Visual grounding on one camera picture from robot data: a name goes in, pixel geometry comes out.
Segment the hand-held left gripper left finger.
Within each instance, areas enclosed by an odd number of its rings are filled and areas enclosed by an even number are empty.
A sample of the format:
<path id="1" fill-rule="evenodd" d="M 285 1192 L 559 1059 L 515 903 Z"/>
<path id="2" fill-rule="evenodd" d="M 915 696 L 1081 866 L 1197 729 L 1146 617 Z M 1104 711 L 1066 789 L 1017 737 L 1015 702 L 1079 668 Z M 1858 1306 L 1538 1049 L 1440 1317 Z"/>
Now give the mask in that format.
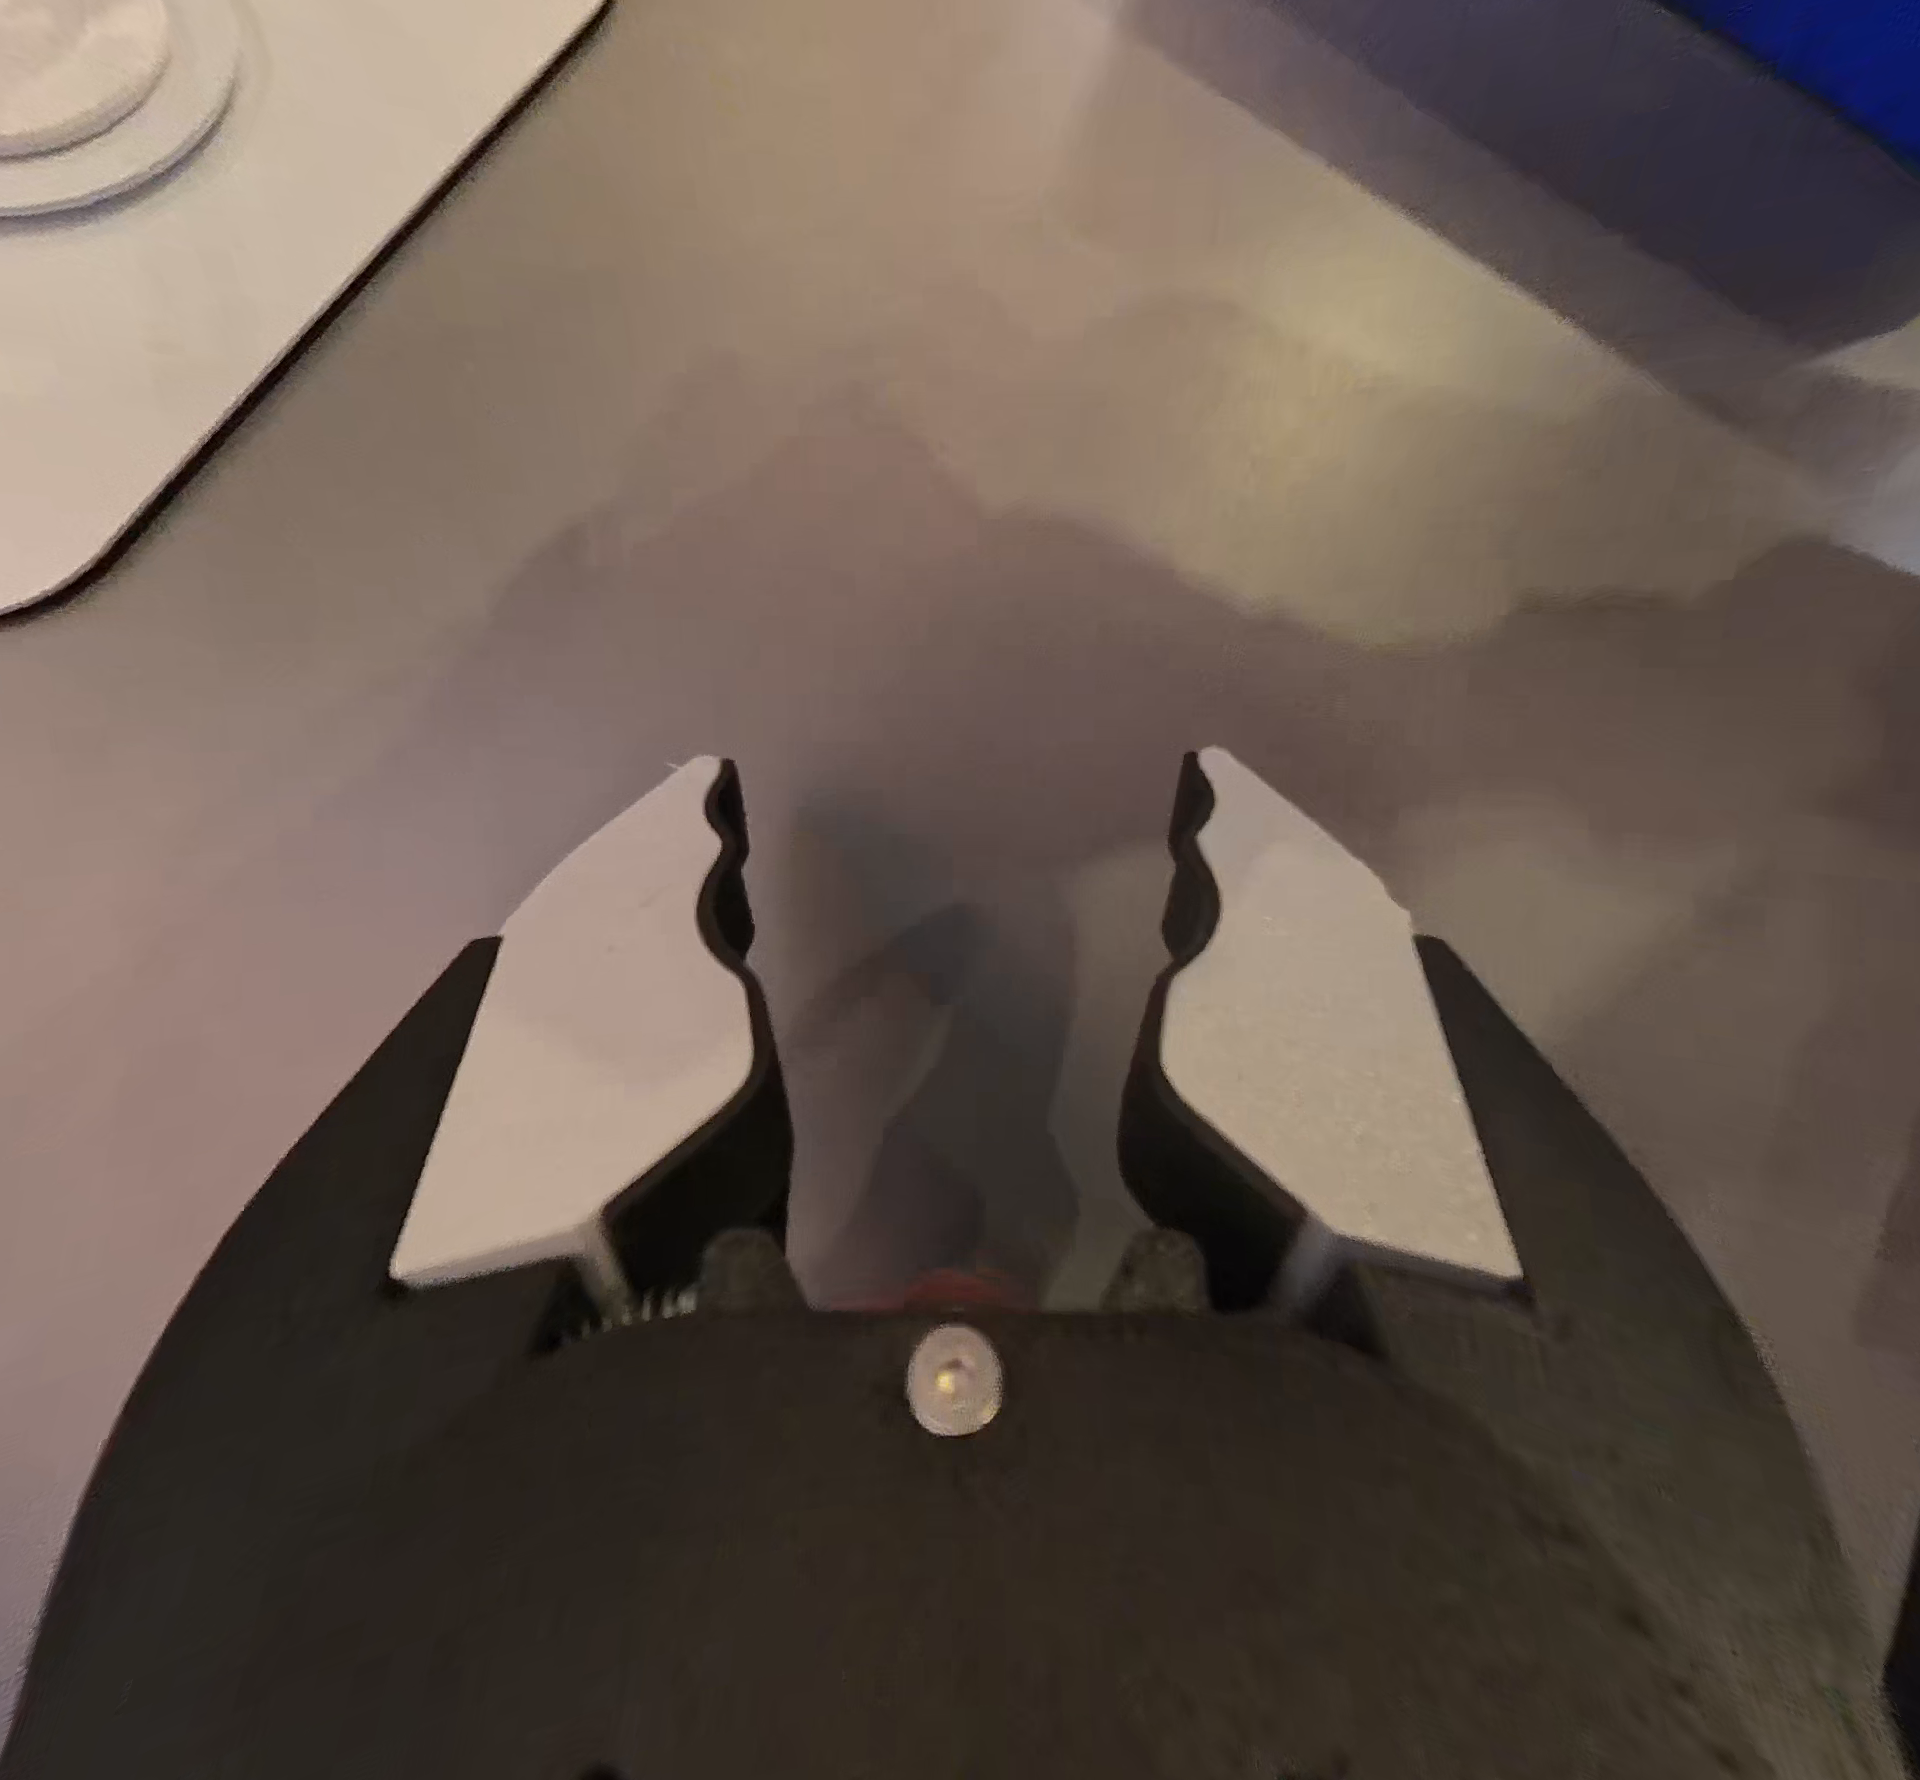
<path id="1" fill-rule="evenodd" d="M 792 1117 L 749 967 L 744 801 L 697 757 L 515 906 L 390 1275 L 443 1289 L 563 1263 L 692 1289 L 733 1229 L 779 1230 Z"/>

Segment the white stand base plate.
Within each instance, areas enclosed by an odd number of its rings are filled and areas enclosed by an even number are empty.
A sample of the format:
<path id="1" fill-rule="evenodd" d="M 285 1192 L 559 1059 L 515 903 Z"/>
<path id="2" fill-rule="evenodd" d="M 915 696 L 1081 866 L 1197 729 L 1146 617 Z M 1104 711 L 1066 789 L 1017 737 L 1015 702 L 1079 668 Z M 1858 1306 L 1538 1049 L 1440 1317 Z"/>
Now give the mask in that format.
<path id="1" fill-rule="evenodd" d="M 610 0 L 160 0 L 155 79 L 4 135 L 3 610 L 82 587 Z"/>

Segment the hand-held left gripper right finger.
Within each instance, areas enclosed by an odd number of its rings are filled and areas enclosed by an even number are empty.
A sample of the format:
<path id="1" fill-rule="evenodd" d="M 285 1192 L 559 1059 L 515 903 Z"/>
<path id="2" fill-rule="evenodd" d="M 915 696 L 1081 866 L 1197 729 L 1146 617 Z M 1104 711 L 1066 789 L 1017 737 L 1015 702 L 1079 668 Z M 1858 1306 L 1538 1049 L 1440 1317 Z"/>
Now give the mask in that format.
<path id="1" fill-rule="evenodd" d="M 1382 879 L 1220 747 L 1181 763 L 1122 1181 L 1212 1310 L 1314 1310 L 1355 1267 L 1511 1297 L 1520 1251 Z"/>

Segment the clear acrylic stand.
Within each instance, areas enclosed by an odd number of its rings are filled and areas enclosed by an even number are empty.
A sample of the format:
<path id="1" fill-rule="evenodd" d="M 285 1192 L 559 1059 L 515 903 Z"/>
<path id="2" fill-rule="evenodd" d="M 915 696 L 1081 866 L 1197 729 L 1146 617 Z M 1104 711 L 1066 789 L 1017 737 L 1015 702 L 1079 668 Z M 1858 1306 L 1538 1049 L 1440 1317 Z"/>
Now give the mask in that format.
<path id="1" fill-rule="evenodd" d="M 233 0 L 3 0 L 3 217 L 119 204 L 193 161 L 242 67 Z"/>

